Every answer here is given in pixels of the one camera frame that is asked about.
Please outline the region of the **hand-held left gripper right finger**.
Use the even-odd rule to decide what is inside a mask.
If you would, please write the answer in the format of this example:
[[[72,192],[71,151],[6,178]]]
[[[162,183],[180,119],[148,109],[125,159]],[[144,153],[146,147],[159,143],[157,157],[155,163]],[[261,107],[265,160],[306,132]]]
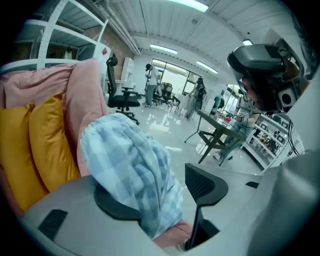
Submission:
[[[245,206],[261,182],[261,176],[185,164],[185,185],[196,203],[189,251],[217,235]]]

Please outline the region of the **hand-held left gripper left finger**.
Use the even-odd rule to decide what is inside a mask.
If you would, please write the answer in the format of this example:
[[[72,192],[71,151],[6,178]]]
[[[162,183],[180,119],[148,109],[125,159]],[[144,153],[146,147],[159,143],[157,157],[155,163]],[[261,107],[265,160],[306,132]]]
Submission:
[[[34,204],[22,226],[46,249],[153,249],[140,227],[141,216],[85,176]]]

